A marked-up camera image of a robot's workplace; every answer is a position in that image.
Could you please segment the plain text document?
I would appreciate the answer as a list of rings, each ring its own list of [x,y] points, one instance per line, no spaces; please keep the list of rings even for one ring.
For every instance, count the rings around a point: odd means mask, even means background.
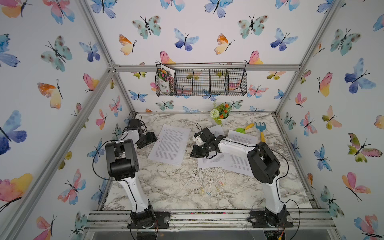
[[[164,124],[148,159],[160,163],[181,166],[191,130]]]

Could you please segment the purple highlighted document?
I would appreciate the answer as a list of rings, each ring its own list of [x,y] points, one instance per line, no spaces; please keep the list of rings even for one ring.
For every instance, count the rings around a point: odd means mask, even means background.
[[[226,159],[222,168],[253,177],[247,154],[255,148],[259,140],[258,137],[229,130],[228,137],[221,140],[219,144]]]

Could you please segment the yellow highlighted document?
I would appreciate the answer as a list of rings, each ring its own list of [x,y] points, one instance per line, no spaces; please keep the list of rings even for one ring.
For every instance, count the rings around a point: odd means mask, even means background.
[[[209,130],[215,137],[218,137],[220,135],[223,135],[223,136],[225,135],[223,128],[220,125],[211,127],[209,128]],[[208,159],[207,158],[198,159],[198,167],[200,169],[226,167],[229,165],[229,162],[230,162],[230,157],[228,154],[218,153],[216,155],[216,152],[213,151],[209,153]]]

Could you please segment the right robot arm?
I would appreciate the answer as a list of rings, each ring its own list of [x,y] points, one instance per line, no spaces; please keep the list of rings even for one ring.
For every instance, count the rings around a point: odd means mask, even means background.
[[[250,212],[249,221],[255,219],[254,228],[294,227],[293,219],[286,204],[280,197],[280,161],[273,150],[264,142],[255,145],[235,142],[223,135],[215,137],[208,128],[193,136],[193,158],[213,159],[218,154],[246,157],[253,176],[262,184],[266,207],[264,211]]]

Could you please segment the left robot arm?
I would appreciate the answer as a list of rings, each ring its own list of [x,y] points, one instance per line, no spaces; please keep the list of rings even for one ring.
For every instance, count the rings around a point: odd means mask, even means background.
[[[140,150],[158,139],[154,132],[149,132],[136,111],[129,113],[128,124],[122,131],[122,138],[102,143],[107,161],[108,182],[118,182],[125,190],[132,204],[129,228],[156,228],[158,220],[150,200],[146,197],[137,177],[139,158],[136,150]]]

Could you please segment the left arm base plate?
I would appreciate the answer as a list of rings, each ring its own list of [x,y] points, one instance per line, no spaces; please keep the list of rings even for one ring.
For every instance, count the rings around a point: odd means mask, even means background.
[[[128,229],[168,229],[171,221],[171,214],[169,212],[150,212],[143,211],[131,214],[131,219],[128,221]]]

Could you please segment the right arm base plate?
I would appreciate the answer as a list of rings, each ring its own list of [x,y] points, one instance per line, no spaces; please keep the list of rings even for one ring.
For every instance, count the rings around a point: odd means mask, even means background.
[[[293,228],[293,218],[287,209],[282,209],[278,214],[264,209],[263,211],[250,211],[247,221],[253,228]]]

